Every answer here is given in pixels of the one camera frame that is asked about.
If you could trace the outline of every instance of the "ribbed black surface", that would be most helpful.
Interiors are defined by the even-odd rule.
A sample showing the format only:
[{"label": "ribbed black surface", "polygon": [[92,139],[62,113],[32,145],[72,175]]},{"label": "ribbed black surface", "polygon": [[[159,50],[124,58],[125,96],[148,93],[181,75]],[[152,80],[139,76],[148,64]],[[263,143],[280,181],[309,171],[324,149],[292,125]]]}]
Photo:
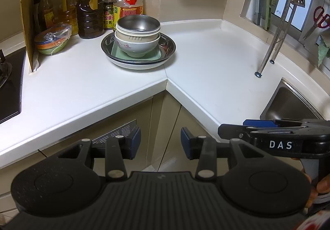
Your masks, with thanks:
[{"label": "ribbed black surface", "polygon": [[212,183],[189,172],[134,172],[110,183],[88,208],[63,217],[20,213],[5,230],[293,230],[305,218],[258,218],[228,204]]}]

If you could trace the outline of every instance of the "metal bowl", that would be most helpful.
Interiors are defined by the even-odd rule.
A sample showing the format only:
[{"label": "metal bowl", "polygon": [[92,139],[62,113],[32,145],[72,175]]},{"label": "metal bowl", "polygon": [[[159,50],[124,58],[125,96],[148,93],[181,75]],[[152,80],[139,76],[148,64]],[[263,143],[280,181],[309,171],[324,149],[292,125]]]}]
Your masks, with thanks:
[{"label": "metal bowl", "polygon": [[118,20],[117,26],[133,32],[154,32],[160,29],[160,22],[146,15],[129,15]]},{"label": "metal bowl", "polygon": [[113,44],[115,41],[116,41],[116,38],[114,36],[114,33],[108,34],[101,42],[102,50],[111,59],[113,59],[117,62],[131,64],[131,65],[148,65],[148,64],[157,64],[157,63],[164,62],[164,61],[168,60],[174,54],[175,49],[176,49],[176,45],[175,45],[174,41],[171,38],[169,38],[167,35],[160,33],[160,39],[159,39],[158,45],[159,45],[160,51],[162,53],[162,56],[158,60],[146,61],[146,60],[138,60],[138,59],[134,59],[134,58],[132,58],[131,60],[124,60],[124,59],[117,58],[111,54]]}]

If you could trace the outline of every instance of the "dark liquid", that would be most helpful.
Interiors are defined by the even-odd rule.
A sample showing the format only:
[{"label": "dark liquid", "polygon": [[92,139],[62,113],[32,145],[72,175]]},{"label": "dark liquid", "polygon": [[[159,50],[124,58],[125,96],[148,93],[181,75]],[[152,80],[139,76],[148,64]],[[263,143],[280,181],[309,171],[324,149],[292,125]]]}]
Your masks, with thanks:
[{"label": "dark liquid", "polygon": [[78,0],[78,33],[81,38],[95,38],[103,34],[103,1],[97,0],[97,10],[90,8],[90,0]]}]

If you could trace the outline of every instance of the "silver screw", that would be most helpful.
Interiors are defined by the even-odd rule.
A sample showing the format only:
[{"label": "silver screw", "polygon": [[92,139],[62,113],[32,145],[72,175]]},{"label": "silver screw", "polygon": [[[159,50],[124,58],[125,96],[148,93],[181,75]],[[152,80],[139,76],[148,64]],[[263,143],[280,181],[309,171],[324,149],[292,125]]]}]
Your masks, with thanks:
[{"label": "silver screw", "polygon": [[211,170],[201,170],[198,172],[198,175],[202,178],[211,178],[214,176],[214,172]]},{"label": "silver screw", "polygon": [[121,178],[125,175],[125,173],[121,170],[112,170],[108,172],[108,176],[114,179]]}]

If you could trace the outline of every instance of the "black stovetop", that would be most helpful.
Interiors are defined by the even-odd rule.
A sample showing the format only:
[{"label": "black stovetop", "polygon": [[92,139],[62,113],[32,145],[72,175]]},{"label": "black stovetop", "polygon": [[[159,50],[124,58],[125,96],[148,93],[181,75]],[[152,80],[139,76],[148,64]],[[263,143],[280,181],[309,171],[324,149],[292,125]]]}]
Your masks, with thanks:
[{"label": "black stovetop", "polygon": [[0,124],[21,112],[21,94],[23,68],[26,49],[10,53],[6,61],[12,65],[12,72],[7,81],[0,87]]}]

